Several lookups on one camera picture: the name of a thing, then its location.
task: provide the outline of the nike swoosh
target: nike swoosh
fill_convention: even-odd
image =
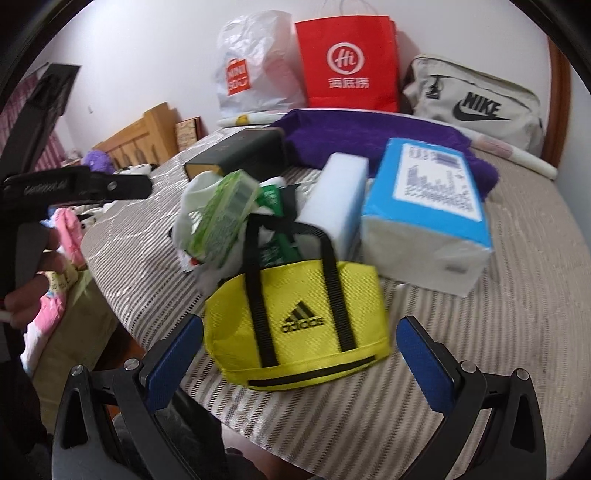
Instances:
[[[466,113],[460,109],[460,103],[458,102],[453,108],[453,116],[456,117],[460,122],[476,122],[482,120],[510,120],[510,118],[501,118],[500,116],[492,115],[477,115],[475,113]]]

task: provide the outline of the human hand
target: human hand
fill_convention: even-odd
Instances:
[[[60,246],[60,235],[51,228],[47,249],[39,262],[39,271],[55,271],[63,273],[65,263],[63,257],[56,252]],[[4,298],[4,310],[0,310],[0,322],[10,323],[14,329],[23,329],[31,323],[41,309],[41,297],[49,289],[49,280],[45,275],[37,274],[22,287],[10,292]]]

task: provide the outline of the metal screw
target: metal screw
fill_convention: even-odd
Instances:
[[[84,371],[84,366],[78,364],[78,365],[72,367],[72,369],[70,370],[70,375],[75,377],[76,375],[80,375],[83,371]]]
[[[139,367],[139,360],[137,358],[129,358],[123,364],[126,370],[135,370]]]
[[[462,362],[462,370],[464,370],[464,372],[466,372],[467,374],[472,374],[476,371],[476,365],[473,364],[472,362]]]
[[[517,369],[517,377],[522,379],[523,381],[525,381],[525,380],[530,379],[530,374],[527,372],[527,370],[524,370],[522,368],[518,368]]]

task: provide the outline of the black bag handle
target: black bag handle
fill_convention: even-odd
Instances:
[[[279,364],[271,336],[265,299],[262,296],[261,266],[259,264],[258,253],[258,234],[261,227],[287,235],[312,235],[320,240],[324,283],[329,296],[330,309],[335,321],[340,350],[345,352],[357,348],[357,342],[353,335],[349,312],[347,311],[347,305],[343,295],[343,288],[340,284],[335,251],[333,250],[329,236],[321,229],[312,225],[293,222],[286,218],[252,213],[248,216],[248,223],[246,224],[243,267],[246,297],[251,310],[261,365],[263,367],[274,367]]]

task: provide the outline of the black clamp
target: black clamp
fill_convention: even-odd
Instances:
[[[546,451],[540,408],[529,373],[510,377],[458,363],[408,316],[396,329],[398,348],[432,410],[444,418],[401,477],[444,480],[462,451],[481,410],[491,409],[486,429],[462,480],[543,480]]]

